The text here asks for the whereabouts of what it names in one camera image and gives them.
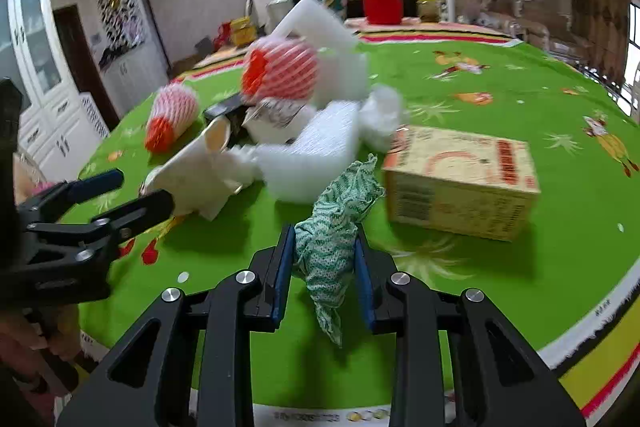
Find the person left hand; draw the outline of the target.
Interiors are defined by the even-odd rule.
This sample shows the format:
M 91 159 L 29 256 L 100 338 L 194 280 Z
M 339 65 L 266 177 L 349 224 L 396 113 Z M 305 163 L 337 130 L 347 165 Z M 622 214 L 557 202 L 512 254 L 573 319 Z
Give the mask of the person left hand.
M 49 349 L 63 360 L 71 360 L 80 351 L 79 309 L 68 305 L 44 311 L 52 334 L 43 334 L 22 311 L 1 312 L 1 361 L 19 366 L 32 363 L 40 349 Z

